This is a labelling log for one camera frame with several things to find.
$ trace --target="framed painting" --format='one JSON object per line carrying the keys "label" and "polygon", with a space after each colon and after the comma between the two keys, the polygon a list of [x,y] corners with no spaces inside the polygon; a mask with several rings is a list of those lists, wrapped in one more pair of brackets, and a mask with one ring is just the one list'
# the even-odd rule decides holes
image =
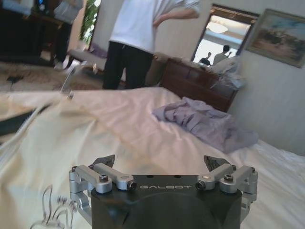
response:
{"label": "framed painting", "polygon": [[301,68],[305,63],[305,18],[266,9],[247,50]]}

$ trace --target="silver metal linkage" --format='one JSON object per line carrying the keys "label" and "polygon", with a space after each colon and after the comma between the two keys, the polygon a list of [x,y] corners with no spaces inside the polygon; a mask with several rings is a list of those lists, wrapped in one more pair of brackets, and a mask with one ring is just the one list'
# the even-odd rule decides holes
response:
{"label": "silver metal linkage", "polygon": [[95,188],[98,193],[108,193],[114,182],[120,190],[134,190],[137,187],[133,176],[120,173],[99,163],[96,165],[73,167],[69,172],[70,198],[77,203],[79,213],[92,225],[92,213],[88,197]]}
{"label": "silver metal linkage", "polygon": [[224,193],[242,191],[241,222],[250,211],[250,205],[256,201],[258,173],[253,167],[243,166],[233,172],[233,166],[223,164],[209,174],[199,175],[196,183],[198,190],[211,190],[219,182]]}
{"label": "silver metal linkage", "polygon": [[233,172],[233,166],[230,164],[223,164],[222,166],[214,169],[209,174],[199,175],[196,183],[198,190],[212,190],[225,174]]}

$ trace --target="floor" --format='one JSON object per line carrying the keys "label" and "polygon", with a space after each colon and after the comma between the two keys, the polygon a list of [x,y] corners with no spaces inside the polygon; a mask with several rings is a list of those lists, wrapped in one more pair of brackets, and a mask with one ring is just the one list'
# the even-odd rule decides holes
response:
{"label": "floor", "polygon": [[[48,58],[47,53],[43,53],[42,56]],[[51,67],[0,62],[0,93],[60,90],[69,72],[78,64],[78,61],[74,61],[69,69],[57,71]],[[91,70],[84,69],[75,74],[70,87],[73,90],[100,90],[102,75],[94,75]]]}

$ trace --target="bolt head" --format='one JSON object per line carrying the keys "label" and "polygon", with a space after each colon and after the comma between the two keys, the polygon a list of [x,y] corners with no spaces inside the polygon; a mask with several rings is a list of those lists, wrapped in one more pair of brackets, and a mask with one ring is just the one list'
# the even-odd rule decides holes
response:
{"label": "bolt head", "polygon": [[135,190],[136,188],[137,188],[137,183],[135,183],[134,181],[129,182],[127,185],[128,190]]}
{"label": "bolt head", "polygon": [[234,178],[233,178],[232,175],[229,175],[229,174],[224,175],[224,180],[225,180],[225,181],[232,182],[233,179],[234,179]]}
{"label": "bolt head", "polygon": [[205,183],[204,182],[197,182],[195,185],[197,190],[205,190]]}
{"label": "bolt head", "polygon": [[100,182],[107,182],[109,177],[107,175],[100,175]]}

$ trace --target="wooden cabinet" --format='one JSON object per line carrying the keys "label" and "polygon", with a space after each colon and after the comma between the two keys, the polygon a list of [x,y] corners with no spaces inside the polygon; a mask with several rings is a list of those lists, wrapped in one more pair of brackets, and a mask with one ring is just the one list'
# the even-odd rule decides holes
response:
{"label": "wooden cabinet", "polygon": [[227,112],[237,90],[218,82],[219,77],[200,68],[169,59],[161,87],[176,95],[201,100],[215,109]]}

